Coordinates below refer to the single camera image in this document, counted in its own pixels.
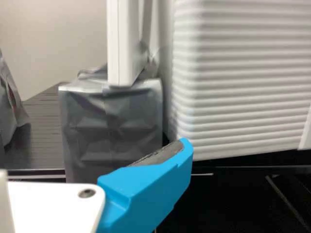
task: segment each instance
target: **gray wrapped box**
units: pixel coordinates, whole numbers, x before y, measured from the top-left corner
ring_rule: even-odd
[[[17,87],[0,49],[0,131],[2,143],[8,144],[16,127],[29,122]]]
[[[110,88],[106,74],[59,87],[67,182],[96,183],[162,147],[160,79]]]

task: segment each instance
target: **ribbed surface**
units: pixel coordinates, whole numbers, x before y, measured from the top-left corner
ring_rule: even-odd
[[[175,1],[170,136],[195,160],[296,149],[310,103],[310,0]]]

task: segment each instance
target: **white plastic plate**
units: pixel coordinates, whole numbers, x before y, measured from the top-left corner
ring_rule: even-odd
[[[16,233],[94,233],[105,203],[93,184],[8,182]]]

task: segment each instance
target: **screw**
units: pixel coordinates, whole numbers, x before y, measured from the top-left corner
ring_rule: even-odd
[[[95,190],[93,189],[85,189],[79,193],[80,198],[90,198],[95,195]]]

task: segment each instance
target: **black tabletop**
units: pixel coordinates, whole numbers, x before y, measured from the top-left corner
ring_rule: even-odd
[[[5,146],[4,166],[9,175],[65,174],[58,86],[23,103],[30,124],[18,128]]]
[[[64,176],[60,109],[55,85],[24,102],[31,124],[16,130],[5,147],[9,175]],[[311,150],[288,150],[193,163],[193,173],[311,173]]]

